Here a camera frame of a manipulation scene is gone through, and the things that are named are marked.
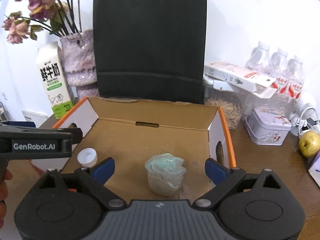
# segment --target open cardboard box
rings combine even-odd
[[[236,166],[231,137],[222,109],[214,106],[152,100],[84,98],[53,128],[76,124],[83,131],[71,158],[32,160],[45,171],[73,172],[81,165],[77,154],[94,148],[98,163],[112,157],[114,175],[105,186],[123,198],[167,199],[149,189],[145,162],[154,155],[171,153],[185,160],[181,190],[169,199],[194,201],[211,188],[204,163],[209,157],[227,167]]]

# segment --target black paper bag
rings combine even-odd
[[[202,103],[207,0],[94,0],[103,97]]]

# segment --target white tin box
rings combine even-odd
[[[291,129],[281,111],[265,107],[255,107],[245,121],[251,140],[260,145],[282,145]]]

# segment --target yellow apple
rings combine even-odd
[[[303,156],[311,158],[320,150],[320,135],[315,131],[304,133],[299,140],[299,148]]]

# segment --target bottle cap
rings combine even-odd
[[[97,152],[93,148],[83,149],[78,153],[77,160],[82,166],[91,168],[98,161]]]
[[[258,47],[261,48],[261,49],[267,50],[267,51],[269,51],[269,49],[270,49],[270,45],[265,44],[265,43],[263,43],[261,41],[258,42]]]
[[[288,55],[288,51],[287,50],[283,50],[281,48],[278,48],[278,53],[283,55],[283,56],[285,56],[285,57],[287,57],[287,55]]]
[[[300,57],[298,57],[297,55],[294,55],[294,58],[293,58],[293,59],[294,59],[295,61],[303,64],[303,60],[302,60]]]

